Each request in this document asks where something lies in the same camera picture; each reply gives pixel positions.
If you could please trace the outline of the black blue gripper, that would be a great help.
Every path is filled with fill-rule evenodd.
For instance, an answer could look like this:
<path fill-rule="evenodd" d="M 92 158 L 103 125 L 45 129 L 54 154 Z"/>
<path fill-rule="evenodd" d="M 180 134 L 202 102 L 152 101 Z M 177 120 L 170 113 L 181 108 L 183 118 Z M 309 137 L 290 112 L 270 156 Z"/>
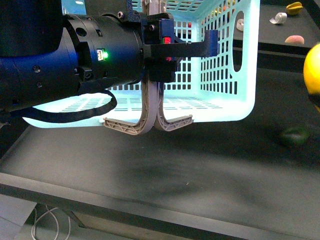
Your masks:
<path fill-rule="evenodd" d="M 174 33 L 174 18 L 169 13 L 147 16 L 133 10 L 126 1 L 126 81 L 140 82 L 149 74 L 154 82 L 173 82 L 178 62 L 183 58 L 215 57 L 219 52 L 218 32 L 207 30 L 204 40 L 186 42 Z"/>

